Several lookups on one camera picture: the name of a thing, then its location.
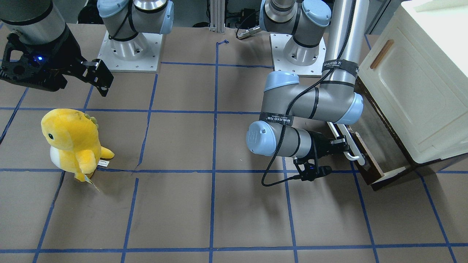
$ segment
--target plush toy tail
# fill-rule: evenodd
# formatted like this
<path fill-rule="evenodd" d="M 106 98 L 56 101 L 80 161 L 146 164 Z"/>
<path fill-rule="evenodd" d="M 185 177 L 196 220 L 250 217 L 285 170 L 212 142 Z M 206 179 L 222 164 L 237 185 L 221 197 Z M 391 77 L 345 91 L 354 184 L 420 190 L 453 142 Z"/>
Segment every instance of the plush toy tail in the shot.
<path fill-rule="evenodd" d="M 115 154 L 111 150 L 101 146 L 101 158 L 112 159 L 114 156 Z"/>

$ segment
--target toy tag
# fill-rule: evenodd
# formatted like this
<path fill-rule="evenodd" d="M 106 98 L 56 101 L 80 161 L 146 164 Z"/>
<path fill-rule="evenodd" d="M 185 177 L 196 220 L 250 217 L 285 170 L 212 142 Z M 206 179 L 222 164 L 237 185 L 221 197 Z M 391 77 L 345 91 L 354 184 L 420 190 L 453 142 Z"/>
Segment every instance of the toy tag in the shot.
<path fill-rule="evenodd" d="M 88 183 L 90 183 L 90 184 L 92 184 L 92 185 L 96 188 L 96 190 L 99 191 L 99 189 L 94 185 L 94 183 L 88 178 L 87 175 L 85 175 L 85 181 L 88 182 Z"/>
<path fill-rule="evenodd" d="M 109 161 L 99 160 L 99 162 L 97 163 L 97 165 L 103 166 L 103 167 L 107 167 L 107 166 L 109 165 Z"/>

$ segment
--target drawer handle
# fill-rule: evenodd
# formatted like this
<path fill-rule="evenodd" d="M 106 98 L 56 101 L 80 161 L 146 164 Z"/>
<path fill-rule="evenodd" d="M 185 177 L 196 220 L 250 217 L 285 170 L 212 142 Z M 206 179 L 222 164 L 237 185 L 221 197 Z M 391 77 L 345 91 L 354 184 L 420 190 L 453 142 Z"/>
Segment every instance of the drawer handle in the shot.
<path fill-rule="evenodd" d="M 383 57 L 387 54 L 388 50 L 390 50 L 390 47 L 393 45 L 393 43 L 394 43 L 393 39 L 387 40 L 382 50 L 379 52 L 377 57 L 375 57 L 374 61 L 372 62 L 371 69 L 375 69 L 380 64 Z"/>

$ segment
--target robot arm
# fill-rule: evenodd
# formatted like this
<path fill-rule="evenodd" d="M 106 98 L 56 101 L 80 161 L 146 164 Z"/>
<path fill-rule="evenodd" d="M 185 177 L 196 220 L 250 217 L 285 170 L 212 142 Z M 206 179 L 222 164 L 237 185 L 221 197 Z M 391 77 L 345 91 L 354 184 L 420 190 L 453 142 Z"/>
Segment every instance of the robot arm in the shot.
<path fill-rule="evenodd" d="M 270 6 L 278 2 L 265 1 Z M 260 120 L 250 125 L 246 136 L 247 146 L 253 153 L 297 157 L 303 164 L 309 159 L 349 150 L 345 137 L 328 139 L 319 133 L 284 124 L 292 124 L 293 117 L 337 124 L 353 124 L 360 118 L 363 99 L 354 92 L 354 83 L 368 5 L 369 0 L 335 1 L 320 88 L 300 85 L 294 73 L 277 71 L 268 75 Z M 264 6 L 265 15 L 268 15 L 267 6 Z M 265 25 L 271 20 L 271 16 L 265 18 Z M 315 168 L 316 177 L 311 180 L 331 172 L 331 169 L 319 170 L 320 167 Z"/>
<path fill-rule="evenodd" d="M 100 59 L 86 61 L 52 0 L 0 0 L 8 35 L 0 71 L 7 82 L 47 91 L 65 88 L 65 75 L 94 85 L 106 96 L 114 77 Z M 11 59 L 13 51 L 22 55 Z"/>

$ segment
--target yellow stuffed dinosaur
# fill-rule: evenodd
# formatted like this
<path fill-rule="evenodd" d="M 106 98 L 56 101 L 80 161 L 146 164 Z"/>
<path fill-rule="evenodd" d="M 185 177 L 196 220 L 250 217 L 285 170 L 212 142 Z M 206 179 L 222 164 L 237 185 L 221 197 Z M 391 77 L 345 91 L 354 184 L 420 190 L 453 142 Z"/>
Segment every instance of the yellow stuffed dinosaur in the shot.
<path fill-rule="evenodd" d="M 96 170 L 100 158 L 114 153 L 99 143 L 96 119 L 79 110 L 55 109 L 41 121 L 42 134 L 51 145 L 51 160 L 62 170 L 75 173 L 81 182 Z"/>

